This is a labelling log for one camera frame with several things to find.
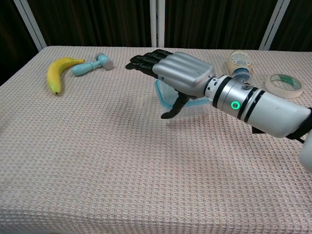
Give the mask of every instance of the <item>hammer head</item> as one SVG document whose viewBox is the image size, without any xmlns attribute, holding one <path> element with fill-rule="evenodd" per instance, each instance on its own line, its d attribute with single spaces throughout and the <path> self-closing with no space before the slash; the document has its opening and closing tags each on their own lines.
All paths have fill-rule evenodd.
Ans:
<svg viewBox="0 0 312 234">
<path fill-rule="evenodd" d="M 96 60 L 100 62 L 101 66 L 105 70 L 111 70 L 114 68 L 114 63 L 109 59 L 109 57 L 102 52 L 96 54 Z"/>
</svg>

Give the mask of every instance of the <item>bottle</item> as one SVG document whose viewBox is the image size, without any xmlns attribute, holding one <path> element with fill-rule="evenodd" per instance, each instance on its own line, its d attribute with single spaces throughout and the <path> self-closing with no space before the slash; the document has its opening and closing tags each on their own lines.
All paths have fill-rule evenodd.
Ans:
<svg viewBox="0 0 312 234">
<path fill-rule="evenodd" d="M 242 50 L 231 53 L 227 61 L 227 67 L 230 75 L 235 80 L 245 83 L 251 77 L 252 61 L 249 55 Z"/>
</svg>

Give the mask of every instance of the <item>dark curtain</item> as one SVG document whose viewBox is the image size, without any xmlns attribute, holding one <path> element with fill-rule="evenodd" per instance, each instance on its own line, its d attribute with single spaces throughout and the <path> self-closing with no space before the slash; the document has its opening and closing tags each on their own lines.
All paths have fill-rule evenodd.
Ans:
<svg viewBox="0 0 312 234">
<path fill-rule="evenodd" d="M 312 51 L 312 0 L 291 0 L 270 50 Z"/>
<path fill-rule="evenodd" d="M 167 0 L 165 46 L 259 49 L 277 0 Z"/>
<path fill-rule="evenodd" d="M 148 0 L 28 0 L 47 45 L 151 46 Z"/>
<path fill-rule="evenodd" d="M 0 34 L 0 85 L 2 85 L 38 50 L 12 0 L 1 0 Z"/>
</svg>

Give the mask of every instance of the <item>roll of tape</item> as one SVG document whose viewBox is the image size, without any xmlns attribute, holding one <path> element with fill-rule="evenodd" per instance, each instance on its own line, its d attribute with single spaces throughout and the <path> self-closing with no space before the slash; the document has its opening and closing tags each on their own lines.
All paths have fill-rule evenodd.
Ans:
<svg viewBox="0 0 312 234">
<path fill-rule="evenodd" d="M 292 85 L 294 90 L 282 89 L 276 86 L 273 83 L 273 81 L 276 80 Z M 284 74 L 274 74 L 268 76 L 265 81 L 265 87 L 269 92 L 281 98 L 296 98 L 300 96 L 303 91 L 303 85 L 298 79 Z"/>
</svg>

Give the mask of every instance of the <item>yellow banana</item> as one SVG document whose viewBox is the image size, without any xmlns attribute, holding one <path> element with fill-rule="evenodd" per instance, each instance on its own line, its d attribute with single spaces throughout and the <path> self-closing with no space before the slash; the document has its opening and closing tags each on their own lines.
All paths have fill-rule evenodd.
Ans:
<svg viewBox="0 0 312 234">
<path fill-rule="evenodd" d="M 60 58 L 50 64 L 47 72 L 47 81 L 49 88 L 53 94 L 60 94 L 60 75 L 62 74 L 62 72 L 65 71 L 67 68 L 79 63 L 84 63 L 84 59 L 65 57 Z"/>
</svg>

